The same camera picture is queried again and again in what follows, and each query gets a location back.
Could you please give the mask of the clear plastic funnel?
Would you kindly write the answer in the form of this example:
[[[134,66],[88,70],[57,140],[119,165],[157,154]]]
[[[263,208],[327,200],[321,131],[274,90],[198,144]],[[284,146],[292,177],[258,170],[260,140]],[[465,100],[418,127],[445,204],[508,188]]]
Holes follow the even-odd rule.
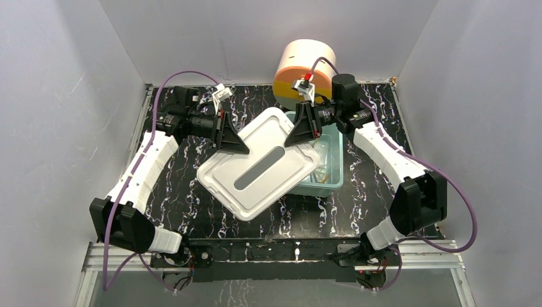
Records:
[[[327,169],[329,163],[329,144],[326,141],[315,141],[313,148],[319,156],[319,168]]]

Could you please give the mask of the white bin lid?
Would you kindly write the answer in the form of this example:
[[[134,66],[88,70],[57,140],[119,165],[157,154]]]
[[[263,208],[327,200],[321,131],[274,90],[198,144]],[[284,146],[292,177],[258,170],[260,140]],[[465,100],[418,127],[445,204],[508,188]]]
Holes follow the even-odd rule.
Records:
[[[237,219],[253,220],[319,166],[309,143],[284,145],[292,129],[284,112],[269,107],[238,133],[249,153],[215,152],[197,169],[198,182]]]

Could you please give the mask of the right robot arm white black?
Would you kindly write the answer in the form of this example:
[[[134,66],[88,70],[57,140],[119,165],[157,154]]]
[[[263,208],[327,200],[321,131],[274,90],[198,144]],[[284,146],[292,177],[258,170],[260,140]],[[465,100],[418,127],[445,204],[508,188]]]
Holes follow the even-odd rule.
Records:
[[[334,124],[383,171],[394,188],[387,217],[362,233],[357,246],[329,256],[340,266],[382,260],[398,243],[447,217],[447,180],[409,157],[388,137],[376,111],[360,98],[360,86],[353,75],[335,75],[332,96],[323,97],[321,104],[315,101],[318,94],[312,77],[308,73],[291,86],[302,101],[296,105],[293,130],[284,144],[290,147],[313,141],[321,136],[324,126]]]

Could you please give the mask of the teal plastic bin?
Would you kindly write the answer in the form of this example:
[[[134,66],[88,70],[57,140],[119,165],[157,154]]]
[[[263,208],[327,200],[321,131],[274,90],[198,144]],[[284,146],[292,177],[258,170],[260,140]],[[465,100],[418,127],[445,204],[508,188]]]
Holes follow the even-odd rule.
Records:
[[[310,175],[305,177],[301,183],[296,185],[289,194],[301,196],[315,196],[326,198],[343,185],[343,135],[336,127],[336,124],[323,127],[322,135],[315,140],[308,142],[313,147],[315,141],[326,141],[329,144],[329,163],[327,169],[317,167],[313,172],[329,172],[330,178],[325,184],[312,183]]]

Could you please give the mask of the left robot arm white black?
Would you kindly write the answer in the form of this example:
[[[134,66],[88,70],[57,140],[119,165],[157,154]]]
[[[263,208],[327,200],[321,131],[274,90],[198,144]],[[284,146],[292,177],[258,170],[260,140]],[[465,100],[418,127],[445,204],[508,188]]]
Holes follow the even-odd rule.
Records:
[[[98,239],[104,243],[136,253],[177,254],[188,240],[155,226],[145,216],[148,198],[168,160],[189,136],[209,139],[223,152],[249,153],[231,114],[221,106],[232,96],[231,88],[219,84],[212,93],[214,114],[197,111],[200,95],[196,88],[175,87],[171,94],[172,100],[158,104],[154,129],[144,134],[119,182],[105,198],[95,198],[89,206]]]

